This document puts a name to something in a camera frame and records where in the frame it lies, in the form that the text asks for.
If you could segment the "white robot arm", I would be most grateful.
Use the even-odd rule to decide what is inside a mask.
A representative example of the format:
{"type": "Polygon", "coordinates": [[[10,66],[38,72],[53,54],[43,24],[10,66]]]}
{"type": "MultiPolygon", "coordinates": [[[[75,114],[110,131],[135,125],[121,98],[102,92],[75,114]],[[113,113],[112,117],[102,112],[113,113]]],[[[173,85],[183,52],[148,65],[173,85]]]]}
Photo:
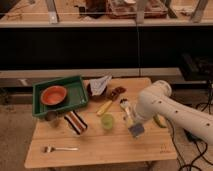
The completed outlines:
{"type": "Polygon", "coordinates": [[[144,88],[134,107],[137,119],[145,123],[156,114],[162,115],[213,145],[213,116],[172,100],[171,93],[171,86],[164,80],[144,88]]]}

